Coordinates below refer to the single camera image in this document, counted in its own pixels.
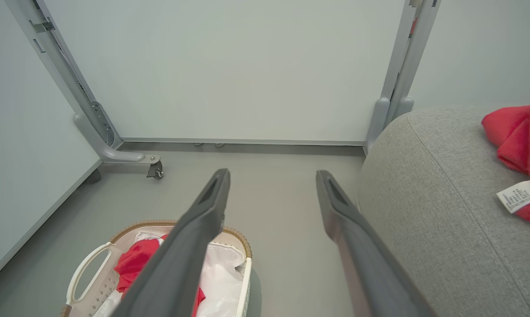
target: white basket handle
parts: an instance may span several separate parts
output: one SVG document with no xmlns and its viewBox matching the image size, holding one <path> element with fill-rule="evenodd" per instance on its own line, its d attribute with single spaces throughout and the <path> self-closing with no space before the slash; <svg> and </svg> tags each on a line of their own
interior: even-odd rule
<svg viewBox="0 0 530 317">
<path fill-rule="evenodd" d="M 85 269 L 87 269 L 87 267 L 91 263 L 91 261 L 94 258 L 96 258 L 102 251 L 105 251 L 105 250 L 108 250 L 108 255 L 104 259 L 103 264 L 100 265 L 99 269 L 95 273 L 95 276 L 93 277 L 93 279 L 91 279 L 91 281 L 87 285 L 87 288 L 83 291 L 82 295 L 78 299 L 76 299 L 75 298 L 75 289 L 77 288 L 77 284 L 79 283 L 79 279 L 81 278 L 81 275 L 83 274 L 83 272 L 85 272 Z M 79 303 L 83 299 L 85 294 L 91 288 L 93 282 L 97 279 L 98 275 L 100 274 L 100 272 L 102 271 L 104 266 L 107 264 L 107 261 L 110 258 L 110 256 L 112 255 L 113 251 L 115 253 L 120 253 L 120 250 L 118 249 L 118 247 L 116 247 L 116 245 L 114 245 L 114 244 L 112 244 L 110 242 L 107 242 L 104 245 L 101 245 L 100 247 L 96 248 L 91 253 L 89 253 L 89 255 L 87 255 L 87 257 L 85 257 L 85 259 L 83 259 L 83 261 L 81 261 L 81 264 L 75 270 L 74 276 L 71 278 L 71 281 L 70 281 L 70 286 L 67 289 L 67 296 L 66 296 L 66 300 L 67 300 L 66 304 L 67 305 L 72 305 L 73 306 L 74 304 Z"/>
</svg>

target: gray sofa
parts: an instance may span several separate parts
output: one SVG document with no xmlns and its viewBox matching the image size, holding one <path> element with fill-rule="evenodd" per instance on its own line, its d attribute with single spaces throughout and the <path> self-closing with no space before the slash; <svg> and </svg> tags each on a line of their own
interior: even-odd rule
<svg viewBox="0 0 530 317">
<path fill-rule="evenodd" d="M 360 175 L 361 213 L 440 316 L 530 316 L 530 222 L 496 197 L 529 177 L 496 158 L 488 112 L 405 114 Z"/>
</svg>

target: clothing tag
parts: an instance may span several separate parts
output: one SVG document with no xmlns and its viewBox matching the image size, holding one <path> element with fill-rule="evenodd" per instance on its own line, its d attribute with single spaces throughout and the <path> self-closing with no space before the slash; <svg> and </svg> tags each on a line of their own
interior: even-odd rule
<svg viewBox="0 0 530 317">
<path fill-rule="evenodd" d="M 510 213 L 530 203 L 530 180 L 517 183 L 496 194 Z"/>
</svg>

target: white partition panel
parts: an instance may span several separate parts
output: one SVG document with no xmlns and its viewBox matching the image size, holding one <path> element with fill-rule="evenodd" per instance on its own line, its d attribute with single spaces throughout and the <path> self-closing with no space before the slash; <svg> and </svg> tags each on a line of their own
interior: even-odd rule
<svg viewBox="0 0 530 317">
<path fill-rule="evenodd" d="M 397 0 L 45 0 L 123 139 L 365 140 Z"/>
<path fill-rule="evenodd" d="M 442 0 L 409 96 L 414 110 L 530 104 L 530 0 Z"/>
<path fill-rule="evenodd" d="M 99 164 L 73 114 L 0 1 L 0 269 Z"/>
</svg>

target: red cloth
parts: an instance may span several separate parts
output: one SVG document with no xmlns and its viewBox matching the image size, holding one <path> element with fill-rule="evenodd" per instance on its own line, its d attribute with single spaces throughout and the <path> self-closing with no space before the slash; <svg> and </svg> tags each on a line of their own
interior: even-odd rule
<svg viewBox="0 0 530 317">
<path fill-rule="evenodd" d="M 158 239 L 140 240 L 134 243 L 126 253 L 120 255 L 120 259 L 118 259 L 114 270 L 120 274 L 116 290 L 123 293 L 122 296 L 126 295 L 126 292 L 130 289 L 136 277 L 140 275 L 140 272 L 146 263 L 148 263 L 150 257 L 156 253 L 159 246 Z M 193 317 L 196 317 L 197 308 L 204 299 L 206 299 L 206 296 L 199 287 L 195 307 L 193 308 Z"/>
<path fill-rule="evenodd" d="M 482 119 L 488 140 L 498 147 L 498 158 L 509 168 L 530 176 L 530 106 L 508 107 Z M 516 211 L 530 221 L 530 203 Z"/>
</svg>

